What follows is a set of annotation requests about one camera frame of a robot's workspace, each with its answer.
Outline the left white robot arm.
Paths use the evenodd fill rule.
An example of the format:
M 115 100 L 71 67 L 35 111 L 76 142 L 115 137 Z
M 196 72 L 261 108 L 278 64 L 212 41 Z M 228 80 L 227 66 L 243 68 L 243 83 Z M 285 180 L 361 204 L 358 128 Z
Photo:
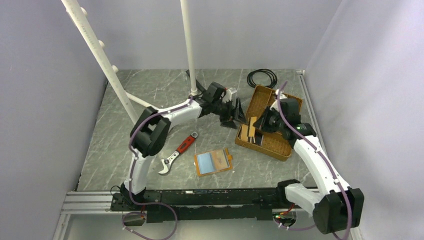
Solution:
M 147 107 L 130 132 L 128 148 L 132 153 L 128 177 L 120 186 L 124 204 L 131 210 L 144 203 L 147 174 L 151 162 L 165 145 L 169 131 L 180 124 L 209 114 L 219 117 L 222 127 L 236 129 L 236 122 L 247 123 L 241 100 L 233 97 L 235 88 L 225 88 L 212 82 L 200 94 L 189 96 L 180 104 L 168 108 Z

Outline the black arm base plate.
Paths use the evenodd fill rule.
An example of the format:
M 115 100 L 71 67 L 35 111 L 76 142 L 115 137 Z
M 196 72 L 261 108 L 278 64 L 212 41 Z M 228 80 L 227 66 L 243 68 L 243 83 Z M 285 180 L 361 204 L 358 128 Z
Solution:
M 124 190 L 112 194 L 110 210 L 146 215 L 147 223 L 164 221 L 256 219 L 270 221 L 274 215 L 296 207 L 284 200 L 275 187 L 227 189 L 145 190 L 131 201 Z

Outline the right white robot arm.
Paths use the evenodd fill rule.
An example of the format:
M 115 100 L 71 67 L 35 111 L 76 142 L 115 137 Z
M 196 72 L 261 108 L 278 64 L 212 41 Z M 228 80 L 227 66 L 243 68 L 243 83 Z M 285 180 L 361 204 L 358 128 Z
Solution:
M 279 133 L 300 156 L 314 179 L 318 192 L 290 179 L 277 185 L 276 203 L 287 208 L 297 205 L 308 212 L 322 234 L 350 231 L 360 225 L 365 196 L 352 188 L 324 153 L 314 128 L 301 121 L 294 98 L 276 99 L 267 106 L 254 127 L 265 133 Z

